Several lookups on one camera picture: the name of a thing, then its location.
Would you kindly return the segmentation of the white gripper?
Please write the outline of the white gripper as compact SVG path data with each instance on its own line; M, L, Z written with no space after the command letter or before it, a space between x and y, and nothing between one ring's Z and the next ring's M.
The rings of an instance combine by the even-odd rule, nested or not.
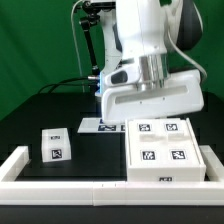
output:
M163 88L140 91L135 85L108 88L101 101L105 123L162 118L200 111L204 100L198 70L172 73Z

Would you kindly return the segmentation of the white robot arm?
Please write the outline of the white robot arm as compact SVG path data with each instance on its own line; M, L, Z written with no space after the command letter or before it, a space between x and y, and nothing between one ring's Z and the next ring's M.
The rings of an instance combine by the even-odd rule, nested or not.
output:
M171 73L167 54L198 42L202 21L192 0L90 0L100 10L105 67L100 72L101 116L105 123L161 118L203 108L195 64Z

